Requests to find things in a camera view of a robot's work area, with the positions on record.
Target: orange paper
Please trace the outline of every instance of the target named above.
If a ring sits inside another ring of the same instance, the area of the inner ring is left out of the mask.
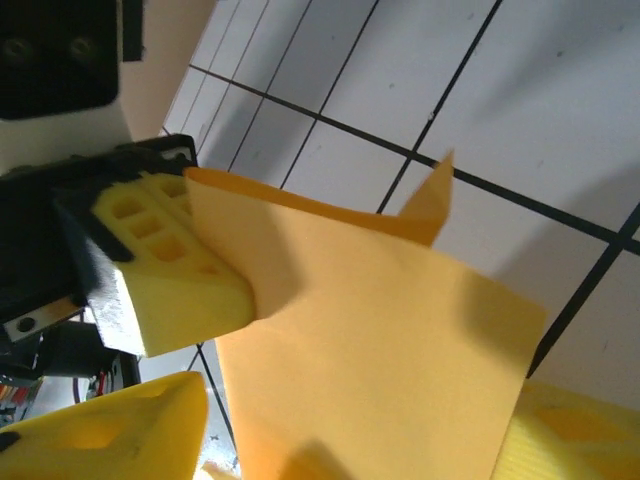
[[[490,478],[540,308],[428,248],[447,158],[398,218],[189,169],[201,240],[259,320],[217,340],[243,478]]]

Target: yellow foam pad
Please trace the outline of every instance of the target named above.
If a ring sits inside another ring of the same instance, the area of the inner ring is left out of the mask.
[[[0,430],[9,480],[191,480],[207,418],[199,373],[178,373]]]
[[[116,262],[139,326],[104,335],[109,347],[155,356],[237,330],[254,319],[249,284],[188,227],[184,179],[145,176],[105,190],[92,211],[135,256]]]
[[[640,412],[528,382],[493,480],[583,479],[640,479]]]

